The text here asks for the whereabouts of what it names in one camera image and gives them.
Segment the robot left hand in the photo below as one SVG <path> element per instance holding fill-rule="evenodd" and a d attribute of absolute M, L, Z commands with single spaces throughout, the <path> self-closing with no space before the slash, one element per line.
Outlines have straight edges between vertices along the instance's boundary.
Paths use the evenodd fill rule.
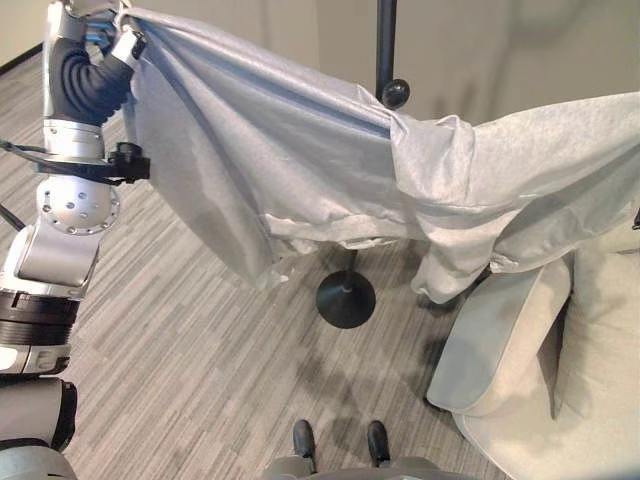
<path fill-rule="evenodd" d="M 131 26 L 107 42 L 104 58 L 94 63 L 86 49 L 92 31 L 112 30 L 111 1 L 53 1 L 48 5 L 43 44 L 43 134 L 56 157 L 100 160 L 105 147 L 102 126 L 126 102 L 138 60 L 146 47 Z"/>

